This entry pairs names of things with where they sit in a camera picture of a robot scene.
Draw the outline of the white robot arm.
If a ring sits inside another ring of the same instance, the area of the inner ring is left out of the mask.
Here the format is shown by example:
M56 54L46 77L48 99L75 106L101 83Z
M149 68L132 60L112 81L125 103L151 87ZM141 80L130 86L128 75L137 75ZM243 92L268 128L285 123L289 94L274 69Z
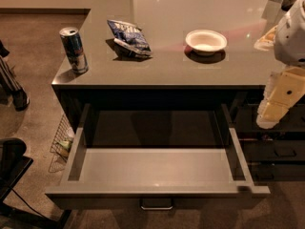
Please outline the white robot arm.
M258 39L254 47L274 50L276 60L286 65L281 73L271 73L264 98L257 110L256 124L272 129L305 95L305 0L296 0L278 24Z

